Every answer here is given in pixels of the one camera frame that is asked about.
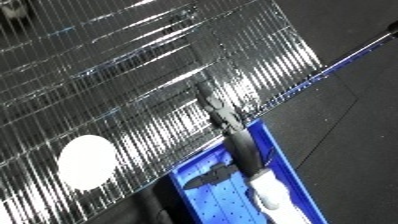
black handle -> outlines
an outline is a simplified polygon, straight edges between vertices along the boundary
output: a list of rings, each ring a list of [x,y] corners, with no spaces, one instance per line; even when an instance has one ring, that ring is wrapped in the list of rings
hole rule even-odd
[[[394,37],[397,37],[398,38],[398,21],[396,21],[396,22],[394,22],[394,23],[391,23],[389,26],[388,26],[388,32],[390,32],[390,34],[392,35],[392,36],[394,36]]]
[[[265,168],[260,150],[247,129],[226,136],[223,143],[245,177],[253,177]]]
[[[203,98],[207,98],[213,94],[213,87],[209,82],[202,82],[196,84],[196,89],[198,90],[198,94]]]

dark gray surface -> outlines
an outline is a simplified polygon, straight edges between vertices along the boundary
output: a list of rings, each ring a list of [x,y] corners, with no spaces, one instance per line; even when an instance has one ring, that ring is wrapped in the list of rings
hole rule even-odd
[[[278,2],[326,62],[398,19],[391,0]],[[299,175],[330,223],[398,222],[397,49],[390,43],[339,71],[335,91],[347,87],[351,95],[333,95],[324,82],[323,95],[309,90],[265,116],[291,161],[306,158]],[[328,116],[333,124],[323,125]]]

corrugated metal sheet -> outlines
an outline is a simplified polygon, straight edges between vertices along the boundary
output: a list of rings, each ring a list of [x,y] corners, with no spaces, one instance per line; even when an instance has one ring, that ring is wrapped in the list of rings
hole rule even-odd
[[[15,223],[84,222],[214,140],[196,83],[256,115],[320,68],[271,0],[26,1],[18,33],[0,19],[0,213]],[[85,134],[117,148],[92,191],[56,163]]]

metal rod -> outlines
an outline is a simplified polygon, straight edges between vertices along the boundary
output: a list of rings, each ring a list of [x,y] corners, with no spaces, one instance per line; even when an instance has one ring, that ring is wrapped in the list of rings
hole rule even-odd
[[[360,45],[359,47],[355,48],[346,55],[343,55],[336,60],[334,60],[330,65],[327,65],[321,70],[320,72],[316,73],[315,75],[310,75],[306,79],[304,79],[299,84],[291,87],[286,92],[279,94],[275,98],[271,99],[267,102],[264,107],[266,108],[261,114],[264,114],[268,110],[274,108],[275,106],[279,105],[282,102],[292,98],[293,96],[300,93],[302,90],[308,88],[312,84],[328,77],[333,72],[355,62],[356,60],[360,59],[361,57],[373,52],[374,50],[378,49],[379,47],[387,44],[388,42],[398,38],[398,21],[392,23],[388,28],[387,31],[383,32],[382,34],[377,35],[376,37],[372,38],[370,41],[367,41],[365,44]]]

blue plastic bin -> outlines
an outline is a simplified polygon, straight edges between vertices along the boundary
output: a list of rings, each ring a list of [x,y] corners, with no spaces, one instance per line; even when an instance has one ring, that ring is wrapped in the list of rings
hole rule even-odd
[[[293,203],[312,223],[327,223],[264,123],[256,120],[248,129],[264,158],[273,147],[276,150],[270,167],[276,177],[289,188]],[[183,190],[186,182],[208,172],[212,165],[220,162],[231,163],[231,156],[222,143],[179,165],[170,174],[196,223],[267,223],[265,216],[258,212],[246,196],[248,188],[239,172],[217,185],[207,184]]]

